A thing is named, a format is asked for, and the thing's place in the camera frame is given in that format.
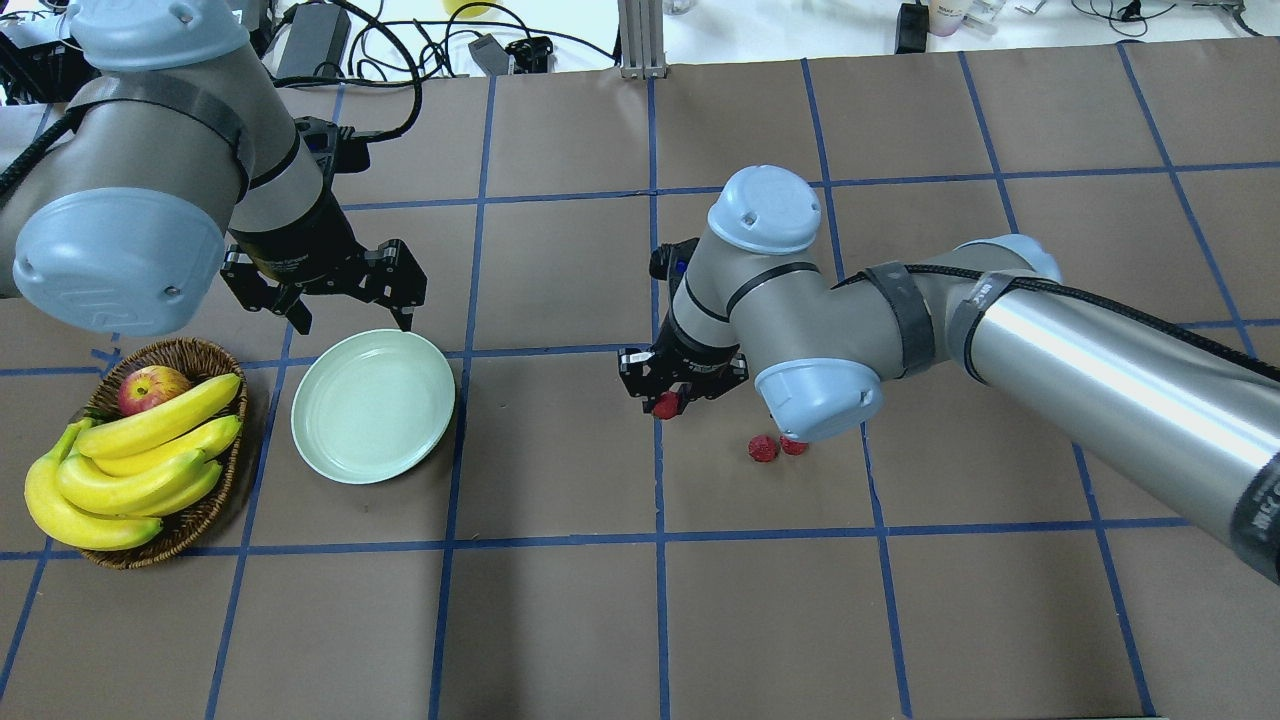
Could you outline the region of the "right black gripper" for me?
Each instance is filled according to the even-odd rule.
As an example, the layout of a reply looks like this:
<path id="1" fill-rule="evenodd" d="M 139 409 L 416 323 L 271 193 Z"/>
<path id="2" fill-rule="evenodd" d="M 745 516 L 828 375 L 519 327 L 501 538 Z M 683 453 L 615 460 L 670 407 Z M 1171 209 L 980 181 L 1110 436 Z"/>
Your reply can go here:
<path id="1" fill-rule="evenodd" d="M 690 337 L 673 318 L 666 318 L 657 340 L 648 348 L 626 347 L 617 352 L 620 379 L 628 395 L 652 414 L 657 397 L 666 391 L 680 395 L 680 411 L 696 400 L 716 400 L 741 386 L 748 364 L 737 345 L 709 346 Z"/>

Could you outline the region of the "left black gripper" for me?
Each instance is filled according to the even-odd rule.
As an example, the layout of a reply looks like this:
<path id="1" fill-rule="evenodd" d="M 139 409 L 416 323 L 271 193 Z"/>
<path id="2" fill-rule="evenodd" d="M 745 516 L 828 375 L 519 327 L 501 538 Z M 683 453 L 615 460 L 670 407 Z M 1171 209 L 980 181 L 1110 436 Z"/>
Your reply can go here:
<path id="1" fill-rule="evenodd" d="M 220 277 L 239 305 L 285 318 L 310 334 L 314 315 L 305 296 L 343 295 L 387 309 L 411 332 L 425 304 L 428 278 L 410 246 L 398 238 L 364 247 L 337 199 L 323 195 L 300 219 L 274 231 L 232 231 Z"/>

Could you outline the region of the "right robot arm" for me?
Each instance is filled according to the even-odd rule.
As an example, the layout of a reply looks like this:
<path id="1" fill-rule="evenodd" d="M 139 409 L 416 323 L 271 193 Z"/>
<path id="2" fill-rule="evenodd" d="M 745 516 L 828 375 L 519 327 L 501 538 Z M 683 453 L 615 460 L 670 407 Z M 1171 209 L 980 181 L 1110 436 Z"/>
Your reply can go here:
<path id="1" fill-rule="evenodd" d="M 618 354 L 645 413 L 751 382 L 781 434 L 810 443 L 872 419 L 884 383 L 950 361 L 1277 579 L 1275 366 L 1065 286 L 1024 234 L 828 284 L 810 250 L 822 217 L 804 178 L 746 167 L 696 238 L 653 251 L 668 313 L 649 348 Z"/>

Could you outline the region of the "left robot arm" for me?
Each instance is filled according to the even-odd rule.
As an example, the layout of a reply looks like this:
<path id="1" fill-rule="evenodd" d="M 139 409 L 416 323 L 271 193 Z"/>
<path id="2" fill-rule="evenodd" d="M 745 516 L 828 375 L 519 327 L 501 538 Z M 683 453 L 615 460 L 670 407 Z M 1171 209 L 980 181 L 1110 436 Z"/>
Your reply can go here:
<path id="1" fill-rule="evenodd" d="M 292 117 L 223 1 L 79 1 L 99 72 L 3 172 L 3 297 L 83 331 L 187 325 L 221 277 L 301 334 L 305 296 L 387 309 L 402 331 L 428 278 L 402 240 L 361 245 L 333 193 L 404 133 Z"/>

